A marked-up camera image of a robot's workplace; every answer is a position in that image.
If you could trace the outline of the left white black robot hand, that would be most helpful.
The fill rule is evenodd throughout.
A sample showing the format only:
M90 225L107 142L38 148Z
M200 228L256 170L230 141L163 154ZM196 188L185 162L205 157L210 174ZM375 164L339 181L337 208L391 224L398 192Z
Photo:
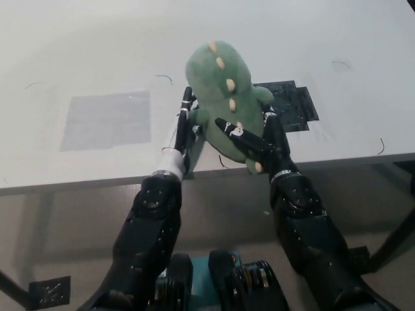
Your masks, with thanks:
M184 90L179 112L173 119L167 138L161 149L161 161L156 174L176 176L180 181L190 167L189 150L196 141L197 134L190 121L193 103L196 100L193 90L187 86Z

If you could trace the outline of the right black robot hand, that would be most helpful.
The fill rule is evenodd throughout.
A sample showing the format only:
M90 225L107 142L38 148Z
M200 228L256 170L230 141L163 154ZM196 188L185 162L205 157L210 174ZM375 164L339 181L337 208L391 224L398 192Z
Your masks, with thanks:
M279 116L270 104L262 104L261 109L264 125L261 137L222 118L215 119L215 124L237 149L261 164L270 180L299 174Z

